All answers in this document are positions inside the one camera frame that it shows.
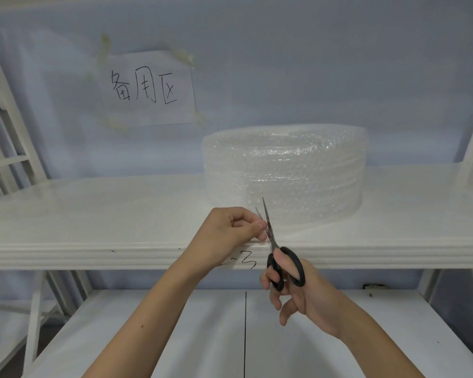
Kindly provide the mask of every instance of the scissor handle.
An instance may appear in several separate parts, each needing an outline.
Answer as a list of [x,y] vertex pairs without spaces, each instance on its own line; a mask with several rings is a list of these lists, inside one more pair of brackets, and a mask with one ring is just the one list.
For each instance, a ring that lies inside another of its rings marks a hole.
[[[281,246],[280,250],[282,251],[282,253],[290,257],[292,262],[295,264],[296,269],[298,270],[298,274],[300,275],[299,280],[289,275],[289,278],[291,279],[292,283],[299,287],[303,286],[305,284],[305,271],[303,270],[303,265],[300,259],[292,250],[290,250],[286,246]],[[282,275],[282,268],[277,264],[277,261],[275,261],[275,258],[273,257],[273,253],[268,255],[266,268],[268,268],[270,265],[278,273],[280,278],[278,283],[276,283],[275,281],[272,281],[271,283],[277,291],[281,292],[284,289],[284,276]]]

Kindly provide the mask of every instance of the hand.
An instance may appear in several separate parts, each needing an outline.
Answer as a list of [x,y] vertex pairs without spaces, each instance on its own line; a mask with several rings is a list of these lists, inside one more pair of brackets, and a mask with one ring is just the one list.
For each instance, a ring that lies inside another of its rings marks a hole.
[[242,207],[214,208],[203,222],[183,256],[197,270],[208,273],[223,263],[232,250],[253,238],[266,240],[266,222]]
[[[347,307],[352,304],[352,301],[323,279],[314,266],[304,259],[301,259],[301,263],[305,271],[305,285],[297,287],[288,278],[289,275],[296,279],[300,278],[292,260],[280,249],[273,252],[273,257],[283,269],[284,274],[284,289],[282,292],[278,292],[273,286],[270,291],[271,303],[275,309],[280,310],[280,324],[285,326],[289,317],[298,311],[306,315],[321,330],[331,336],[340,338],[343,315]],[[260,280],[263,288],[268,290],[271,286],[270,281],[278,282],[279,276],[270,266],[261,275]],[[281,295],[290,295],[291,299],[282,305]]]

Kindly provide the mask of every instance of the scissors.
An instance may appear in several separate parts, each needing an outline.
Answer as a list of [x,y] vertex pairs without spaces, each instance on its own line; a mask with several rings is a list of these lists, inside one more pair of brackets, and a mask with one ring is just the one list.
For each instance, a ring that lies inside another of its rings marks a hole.
[[[296,269],[298,269],[298,273],[300,274],[300,279],[297,280],[293,276],[289,275],[289,278],[291,279],[292,283],[295,284],[296,286],[303,286],[305,284],[305,272],[303,270],[303,265],[301,264],[300,259],[296,254],[287,248],[286,246],[278,246],[277,242],[275,241],[275,235],[273,234],[273,229],[271,228],[271,223],[270,223],[270,217],[268,216],[268,210],[266,209],[266,203],[264,197],[263,199],[263,206],[265,207],[265,215],[266,215],[266,223],[268,224],[268,227],[266,228],[266,235],[270,239],[271,243],[271,254],[268,255],[268,261],[266,261],[266,268],[268,268],[270,265],[273,267],[275,271],[277,271],[280,280],[277,282],[272,281],[273,287],[281,292],[284,289],[284,276],[282,275],[282,268],[277,264],[277,261],[275,261],[275,258],[273,257],[273,251],[274,249],[280,249],[284,254],[288,255],[290,259],[292,260],[293,263],[295,263]],[[258,211],[258,208],[256,207],[256,212],[258,213],[259,217],[263,219],[261,214]]]

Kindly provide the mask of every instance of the shelf board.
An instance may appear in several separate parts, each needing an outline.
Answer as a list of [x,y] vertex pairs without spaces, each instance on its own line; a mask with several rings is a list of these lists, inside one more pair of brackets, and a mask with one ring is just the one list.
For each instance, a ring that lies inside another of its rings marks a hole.
[[[33,362],[24,378],[79,378],[147,291],[93,292]],[[186,303],[154,376],[241,378],[245,292],[195,291]]]
[[[94,292],[25,378],[80,377],[146,294]],[[473,378],[473,355],[417,292],[347,294],[425,376]],[[302,315],[281,327],[268,292],[214,290],[195,291],[189,298],[153,376],[240,378],[244,358],[246,376],[364,378],[348,349]]]
[[[165,269],[211,208],[202,174],[49,181],[0,197],[0,269]],[[473,167],[367,167],[353,216],[276,236],[319,268],[473,267]],[[226,267],[268,253],[247,244]]]
[[[424,376],[473,378],[473,354],[418,292],[346,294],[383,327]],[[346,346],[305,316],[296,314],[282,327],[268,292],[250,291],[246,303],[246,376],[364,378]]]
[[[0,370],[26,343],[30,305],[28,300],[0,300]],[[44,300],[42,305],[44,312],[51,312],[56,308],[56,301]]]

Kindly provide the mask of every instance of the bubble wrap roll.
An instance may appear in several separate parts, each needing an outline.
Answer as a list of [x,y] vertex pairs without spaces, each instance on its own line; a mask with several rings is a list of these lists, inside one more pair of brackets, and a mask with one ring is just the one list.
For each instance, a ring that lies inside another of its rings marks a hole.
[[366,129],[337,124],[214,133],[202,142],[209,199],[255,211],[264,197],[274,228],[338,220],[361,204],[367,143]]

